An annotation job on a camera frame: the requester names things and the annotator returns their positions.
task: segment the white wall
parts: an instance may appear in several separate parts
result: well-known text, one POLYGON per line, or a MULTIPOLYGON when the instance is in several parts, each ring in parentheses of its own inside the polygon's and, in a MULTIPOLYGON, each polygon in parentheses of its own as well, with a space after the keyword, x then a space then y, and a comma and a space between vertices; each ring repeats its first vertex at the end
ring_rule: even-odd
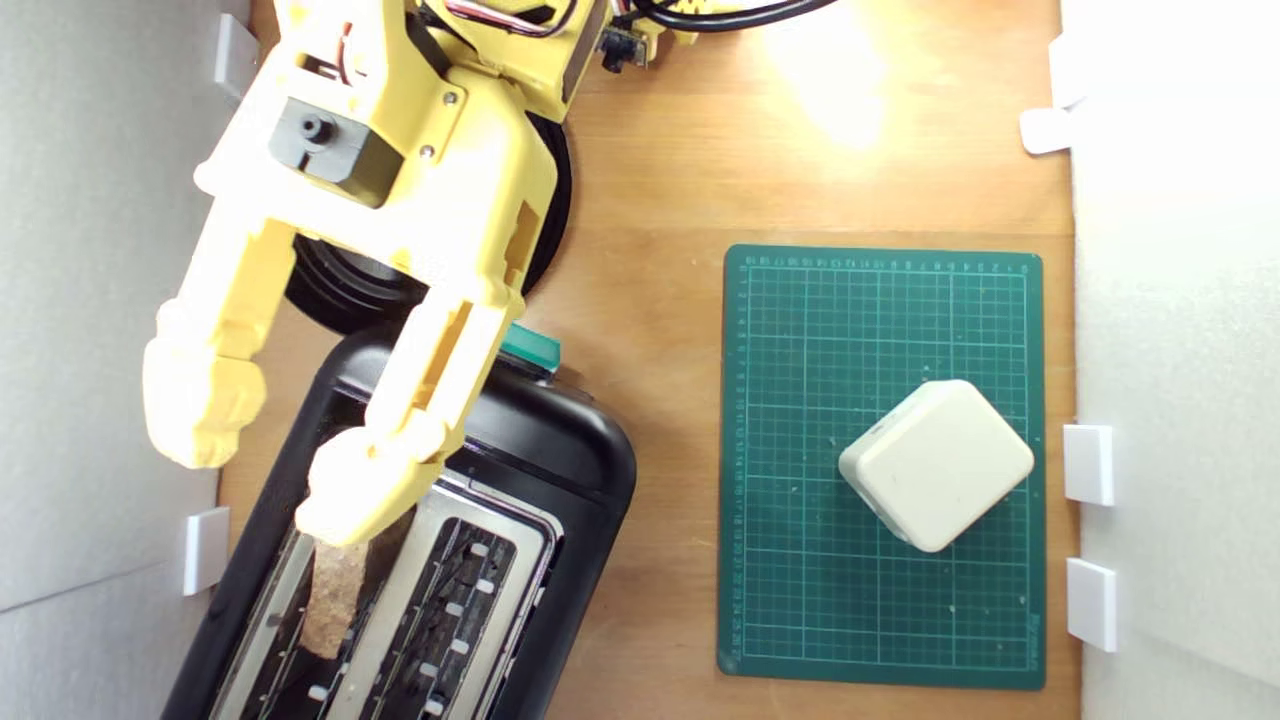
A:
POLYGON ((0 13, 0 717, 156 715, 207 605, 182 598, 179 548, 215 477, 150 447, 140 373, 232 113, 207 79, 218 12, 0 13))
POLYGON ((1280 714, 1280 6, 1064 0, 1092 47, 1071 111, 1078 407, 1115 427, 1119 652, 1087 720, 1280 714))

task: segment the grid lines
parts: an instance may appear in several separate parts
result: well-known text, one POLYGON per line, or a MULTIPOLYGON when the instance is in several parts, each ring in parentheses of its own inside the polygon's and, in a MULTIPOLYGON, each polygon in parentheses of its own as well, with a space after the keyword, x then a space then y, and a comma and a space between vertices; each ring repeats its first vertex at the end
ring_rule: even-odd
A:
POLYGON ((721 666, 1042 685, 1038 259, 737 246, 724 296, 721 666), (954 377, 982 389, 1037 469, 931 555, 883 527, 836 459, 922 382, 954 377))

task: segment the white clip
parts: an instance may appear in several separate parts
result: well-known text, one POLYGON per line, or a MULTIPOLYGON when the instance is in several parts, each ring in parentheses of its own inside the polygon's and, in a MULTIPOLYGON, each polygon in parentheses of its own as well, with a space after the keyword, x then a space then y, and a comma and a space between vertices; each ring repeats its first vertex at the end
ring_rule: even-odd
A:
POLYGON ((1060 108, 1032 108, 1018 118, 1023 147, 1043 155, 1071 146, 1071 114, 1060 108))
POLYGON ((192 596, 212 585, 227 570, 232 534, 229 507, 214 507, 187 516, 187 552, 182 573, 182 594, 192 596))
POLYGON ((1062 425, 1062 474, 1068 498, 1107 507, 1115 505, 1111 428, 1062 425))
POLYGON ((239 102, 257 74, 257 38, 230 13, 218 18, 218 51, 214 55, 214 82, 239 102))
POLYGON ((1066 559, 1066 632, 1103 652, 1116 651, 1116 573, 1066 559))

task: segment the white cube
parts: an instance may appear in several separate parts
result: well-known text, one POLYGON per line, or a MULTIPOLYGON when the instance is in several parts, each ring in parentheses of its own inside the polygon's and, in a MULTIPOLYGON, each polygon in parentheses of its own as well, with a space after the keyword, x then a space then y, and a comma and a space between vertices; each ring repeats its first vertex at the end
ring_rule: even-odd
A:
POLYGON ((1111 462, 1110 427, 1062 425, 1062 486, 1066 497, 1108 507, 1115 505, 1111 462))
POLYGON ((895 536, 937 552, 1034 464, 1032 450, 978 388, 934 380, 846 447, 840 474, 895 536))

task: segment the black cable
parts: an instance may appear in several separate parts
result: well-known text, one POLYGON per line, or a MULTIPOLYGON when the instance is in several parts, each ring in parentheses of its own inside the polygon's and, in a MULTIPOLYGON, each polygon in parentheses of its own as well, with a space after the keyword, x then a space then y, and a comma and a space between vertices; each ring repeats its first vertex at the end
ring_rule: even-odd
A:
MULTIPOLYGON (((660 0, 659 3, 657 3, 657 5, 659 8, 669 8, 671 5, 675 5, 676 3, 680 3, 680 0, 660 0)), ((639 10, 639 6, 637 6, 637 9, 631 10, 630 13, 623 13, 623 14, 621 14, 621 15, 613 18, 613 19, 617 20, 617 22, 621 22, 621 23, 632 23, 632 22, 635 22, 635 20, 637 20, 637 19, 640 19, 643 17, 645 17, 645 15, 644 15, 643 12, 639 10)))
POLYGON ((669 28, 689 32, 733 32, 753 27, 767 26, 778 20, 791 19, 826 8, 836 0, 792 0, 774 3, 763 8, 749 10, 735 10, 732 13, 712 13, 699 15, 696 13, 673 13, 653 3, 653 0, 631 0, 636 10, 650 20, 669 28))
POLYGON ((433 10, 426 3, 422 3, 421 5, 417 6, 417 15, 416 17, 417 17, 417 20, 420 23, 422 23, 422 26, 429 27, 429 28, 435 28, 435 29, 443 29, 444 32, 447 32, 447 33, 452 35, 453 37, 458 38, 460 41, 462 41, 462 44, 466 45, 467 47, 470 47, 472 50, 476 49, 476 46, 472 45, 470 40, 462 37, 462 35, 458 31, 453 29, 453 26, 451 26, 449 23, 444 22, 444 19, 440 15, 435 14, 435 10, 433 10))
MULTIPOLYGON (((465 9, 451 8, 448 3, 445 3, 444 6, 447 10, 449 10, 449 14, 452 14, 456 18, 462 18, 465 20, 471 20, 474 23, 486 24, 492 27, 498 27, 506 29, 512 35, 521 35, 524 37, 552 37, 554 35, 558 35, 562 29, 564 29, 564 26, 568 24, 570 18, 573 17, 573 10, 577 9, 577 0, 568 0, 568 6, 564 8, 564 10, 561 13, 561 19, 556 24, 553 24, 552 27, 543 27, 538 31, 529 31, 516 26, 503 24, 502 20, 495 18, 484 18, 480 15, 468 14, 465 9)), ((499 13, 506 15, 506 13, 495 8, 485 6, 485 9, 493 13, 499 13)))

